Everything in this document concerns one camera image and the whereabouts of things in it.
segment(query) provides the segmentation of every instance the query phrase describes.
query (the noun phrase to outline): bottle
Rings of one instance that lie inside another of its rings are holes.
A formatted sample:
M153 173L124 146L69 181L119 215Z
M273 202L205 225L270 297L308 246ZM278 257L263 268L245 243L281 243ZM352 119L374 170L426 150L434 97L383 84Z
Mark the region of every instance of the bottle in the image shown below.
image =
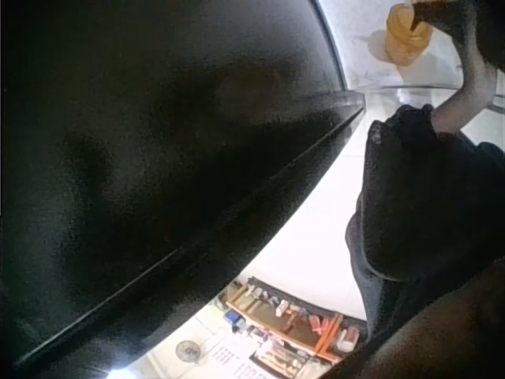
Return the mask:
M412 6L397 4L387 17L386 54L398 66L411 65L429 45L433 28L419 22L413 30Z

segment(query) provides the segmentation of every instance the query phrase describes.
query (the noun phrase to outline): orange item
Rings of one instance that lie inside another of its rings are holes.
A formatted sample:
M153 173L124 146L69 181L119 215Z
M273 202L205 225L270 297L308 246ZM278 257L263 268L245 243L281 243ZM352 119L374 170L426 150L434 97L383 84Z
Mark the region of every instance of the orange item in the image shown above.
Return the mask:
M411 31L413 7L397 4L391 7L387 17L386 54L399 66L409 66L429 45L433 28L420 22Z

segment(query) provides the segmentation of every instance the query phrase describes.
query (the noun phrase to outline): shelf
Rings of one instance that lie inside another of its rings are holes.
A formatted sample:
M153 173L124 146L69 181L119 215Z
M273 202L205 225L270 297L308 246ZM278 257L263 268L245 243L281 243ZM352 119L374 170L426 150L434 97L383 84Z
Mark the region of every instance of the shelf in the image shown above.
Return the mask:
M278 338L285 340L286 342L292 344L294 347L302 349L303 351L307 352L310 355L314 355L316 353L315 347L312 347L306 343L303 343L299 340L296 340L292 338L291 336L288 336L287 334L272 328L270 325L266 325L264 322L262 322L260 319L257 317L254 317L253 315L250 315L243 310L240 310L238 307L236 307L232 302L227 302L226 303L232 310L236 311L239 313L243 318L246 320L252 321L253 324L256 324L256 326L260 326L262 329L268 330L271 334L274 336L277 336Z

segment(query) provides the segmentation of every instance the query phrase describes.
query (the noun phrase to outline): hand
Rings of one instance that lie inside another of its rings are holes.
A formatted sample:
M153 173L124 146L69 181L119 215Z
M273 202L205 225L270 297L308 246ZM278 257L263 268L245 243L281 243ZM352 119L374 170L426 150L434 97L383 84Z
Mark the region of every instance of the hand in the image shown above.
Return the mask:
M487 107L496 94L496 68L485 61L477 46L477 13L472 6L466 7L466 28L462 42L454 41L462 62L462 90L469 97Z
M453 39L462 62L463 86L432 113L436 133L456 133L493 100L496 93L496 68L487 63L477 47L477 13L465 8L462 41Z

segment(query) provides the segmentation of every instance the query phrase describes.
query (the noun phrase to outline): black curved panel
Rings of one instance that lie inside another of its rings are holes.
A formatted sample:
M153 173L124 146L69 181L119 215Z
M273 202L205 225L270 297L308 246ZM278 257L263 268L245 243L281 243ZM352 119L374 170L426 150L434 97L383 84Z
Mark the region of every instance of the black curved panel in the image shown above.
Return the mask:
M209 257L187 246L363 99L321 95L342 83L307 2L16 4L3 33L2 327L29 368L127 314L154 277L180 291ZM202 285L241 268L227 264Z

